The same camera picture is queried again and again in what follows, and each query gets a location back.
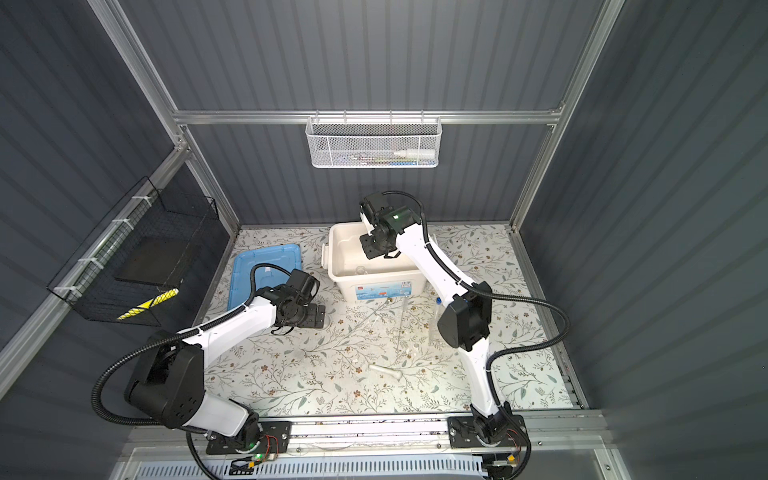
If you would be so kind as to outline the white plastic storage bin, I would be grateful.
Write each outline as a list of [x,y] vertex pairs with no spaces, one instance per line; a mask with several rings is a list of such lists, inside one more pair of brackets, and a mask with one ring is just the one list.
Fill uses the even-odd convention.
[[362,222],[335,224],[322,246],[322,267],[348,303],[420,295],[425,276],[406,256],[395,259],[368,259],[360,236]]

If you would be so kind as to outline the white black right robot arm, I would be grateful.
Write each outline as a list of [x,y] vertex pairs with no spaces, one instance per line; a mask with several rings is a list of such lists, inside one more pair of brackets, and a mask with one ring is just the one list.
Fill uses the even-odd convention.
[[470,410],[480,442],[494,445],[509,429],[508,415],[488,380],[492,293],[490,286],[466,275],[429,234],[423,205],[417,210],[395,208],[391,191],[373,193],[360,202],[367,233],[360,237],[366,257],[410,259],[436,290],[443,304],[437,329],[443,341],[458,352],[471,393]]

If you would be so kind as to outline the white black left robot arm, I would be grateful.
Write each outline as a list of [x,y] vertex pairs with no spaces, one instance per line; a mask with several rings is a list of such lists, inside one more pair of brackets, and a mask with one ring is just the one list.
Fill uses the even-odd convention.
[[257,285],[236,308],[181,331],[180,340],[138,355],[125,390],[129,405],[169,429],[197,429],[237,437],[257,420],[249,408],[208,393],[206,369],[230,348],[261,333],[320,329],[325,308],[315,302],[320,282],[302,270],[275,287]]

